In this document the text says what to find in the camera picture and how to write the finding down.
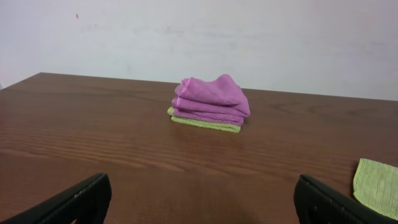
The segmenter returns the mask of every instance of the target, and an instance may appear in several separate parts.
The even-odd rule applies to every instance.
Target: folded towel
[[[221,131],[230,131],[233,133],[238,133],[241,130],[240,126],[236,126],[233,124],[223,124],[223,123],[213,123],[213,122],[207,122],[207,121],[199,121],[195,119],[188,119],[188,118],[182,118],[179,116],[174,115],[174,108],[170,107],[167,110],[167,113],[172,116],[172,121],[182,123],[182,124],[189,124],[189,125],[194,125],[202,128],[211,128],[211,129],[217,129]]]
[[[250,115],[248,99],[242,89],[227,74],[212,82],[186,78],[176,87],[175,93],[179,98],[211,105],[232,106],[247,116]]]
[[[221,105],[211,105],[208,103],[200,103],[192,100],[187,100],[176,96],[172,100],[172,106],[180,110],[189,111],[200,111],[208,113],[221,113],[221,114],[233,114],[242,117],[247,117],[250,114],[243,113],[242,111],[236,109],[236,105],[233,106],[221,106]]]
[[[360,159],[354,177],[354,196],[363,205],[398,220],[398,168]]]
[[[174,115],[180,116],[183,118],[197,119],[197,120],[201,120],[201,121],[233,124],[233,125],[238,125],[238,126],[243,125],[243,117],[239,116],[239,115],[233,115],[233,114],[185,111],[185,110],[180,110],[180,109],[174,108]]]

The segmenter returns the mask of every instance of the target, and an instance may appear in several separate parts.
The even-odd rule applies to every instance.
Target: green towel
[[[354,196],[363,205],[398,220],[398,168],[369,159],[359,160]]]
[[[222,130],[222,131],[231,131],[234,133],[238,133],[241,130],[241,127],[237,126],[237,125],[183,118],[180,116],[174,116],[173,112],[174,112],[174,108],[171,106],[167,110],[167,113],[169,115],[171,115],[172,121],[174,121],[174,122],[178,122],[178,123],[182,123],[182,124],[190,124],[190,125],[194,125],[194,126],[198,126],[198,127],[202,127],[202,128],[212,128],[212,129],[217,129],[217,130]]]

